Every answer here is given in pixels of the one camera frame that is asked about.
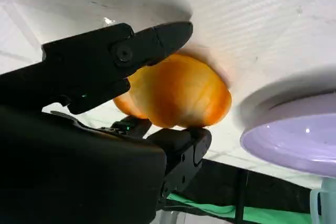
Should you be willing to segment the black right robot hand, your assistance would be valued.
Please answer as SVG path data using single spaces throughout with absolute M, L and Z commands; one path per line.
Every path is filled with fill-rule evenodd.
M 132 117 L 106 129 L 75 115 L 126 93 L 128 77 L 177 52 L 191 22 L 121 23 L 43 44 L 41 62 L 1 75 L 1 223 L 150 223 L 202 167 L 201 127 Z

